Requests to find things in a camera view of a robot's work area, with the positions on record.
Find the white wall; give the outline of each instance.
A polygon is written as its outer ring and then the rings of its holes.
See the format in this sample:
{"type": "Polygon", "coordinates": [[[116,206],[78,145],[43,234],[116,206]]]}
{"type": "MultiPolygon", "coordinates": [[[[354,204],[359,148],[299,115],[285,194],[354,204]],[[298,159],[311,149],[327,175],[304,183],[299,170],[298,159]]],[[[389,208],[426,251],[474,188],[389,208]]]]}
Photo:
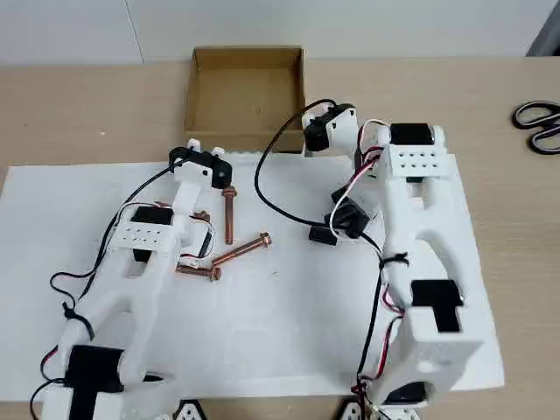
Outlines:
{"type": "Polygon", "coordinates": [[[123,0],[0,0],[0,64],[141,62],[123,0]]]}
{"type": "Polygon", "coordinates": [[[312,58],[522,56],[556,0],[125,2],[0,0],[0,63],[183,60],[211,44],[297,44],[312,58]]]}

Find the copper bolt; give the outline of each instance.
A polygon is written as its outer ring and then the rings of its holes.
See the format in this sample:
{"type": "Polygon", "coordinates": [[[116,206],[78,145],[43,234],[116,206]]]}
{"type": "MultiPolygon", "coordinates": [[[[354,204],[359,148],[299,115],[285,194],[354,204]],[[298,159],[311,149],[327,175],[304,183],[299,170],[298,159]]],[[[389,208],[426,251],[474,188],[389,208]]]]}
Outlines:
{"type": "Polygon", "coordinates": [[[237,191],[230,185],[223,189],[221,195],[226,199],[226,244],[231,245],[234,243],[234,197],[237,191]]]}
{"type": "Polygon", "coordinates": [[[252,251],[253,249],[257,249],[260,247],[266,248],[271,243],[272,240],[270,239],[270,235],[266,232],[263,232],[260,234],[260,236],[257,239],[248,242],[245,245],[241,245],[236,249],[232,249],[231,251],[227,252],[224,255],[220,255],[219,257],[214,258],[212,260],[212,266],[214,267],[217,265],[221,265],[226,261],[231,260],[232,258],[236,258],[237,256],[242,256],[243,254],[247,254],[249,251],[252,251]]]}
{"type": "Polygon", "coordinates": [[[202,221],[210,222],[210,214],[202,210],[201,212],[195,212],[192,214],[194,219],[201,219],[202,221]]]}
{"type": "Polygon", "coordinates": [[[189,267],[188,265],[178,265],[175,269],[178,273],[193,274],[195,276],[208,277],[211,282],[220,280],[221,269],[220,267],[210,267],[209,269],[189,267]]]}

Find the cardboard box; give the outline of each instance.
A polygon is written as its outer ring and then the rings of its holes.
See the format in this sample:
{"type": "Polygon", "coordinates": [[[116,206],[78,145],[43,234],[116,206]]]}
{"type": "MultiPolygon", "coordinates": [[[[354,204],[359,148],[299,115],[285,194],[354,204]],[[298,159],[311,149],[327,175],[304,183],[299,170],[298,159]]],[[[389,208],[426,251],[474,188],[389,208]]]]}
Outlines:
{"type": "MultiPolygon", "coordinates": [[[[192,53],[185,134],[206,147],[262,151],[305,105],[303,50],[295,46],[198,47],[192,53]]],[[[301,151],[301,121],[277,151],[301,151]]]]}

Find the scissors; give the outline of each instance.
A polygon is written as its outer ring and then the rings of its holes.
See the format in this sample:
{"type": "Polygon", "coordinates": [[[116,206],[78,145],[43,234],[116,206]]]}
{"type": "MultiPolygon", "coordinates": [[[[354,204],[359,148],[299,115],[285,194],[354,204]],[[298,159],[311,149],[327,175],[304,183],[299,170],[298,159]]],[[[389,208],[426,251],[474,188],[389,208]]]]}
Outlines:
{"type": "Polygon", "coordinates": [[[537,127],[542,130],[537,131],[527,139],[527,146],[535,153],[540,155],[560,154],[560,144],[557,147],[544,147],[538,142],[544,138],[554,137],[560,134],[560,103],[553,101],[531,101],[520,105],[511,115],[511,122],[519,130],[530,130],[537,127]],[[546,115],[535,119],[522,119],[522,114],[528,109],[545,111],[546,115]]]}

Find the wooden table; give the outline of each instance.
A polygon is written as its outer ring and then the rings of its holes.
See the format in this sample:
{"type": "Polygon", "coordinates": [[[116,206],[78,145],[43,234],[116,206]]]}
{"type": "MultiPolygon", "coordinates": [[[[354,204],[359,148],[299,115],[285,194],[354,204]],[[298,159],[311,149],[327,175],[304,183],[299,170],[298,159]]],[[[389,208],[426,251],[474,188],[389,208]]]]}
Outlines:
{"type": "MultiPolygon", "coordinates": [[[[165,160],[182,144],[187,64],[0,70],[0,167],[165,160]]],[[[560,157],[525,147],[514,106],[560,100],[560,59],[311,61],[308,101],[428,122],[457,153],[506,369],[505,388],[446,395],[425,418],[553,418],[560,389],[560,157]]],[[[212,419],[329,419],[337,397],[204,401],[212,419]]],[[[0,417],[29,418],[5,402],[0,417]]]]}

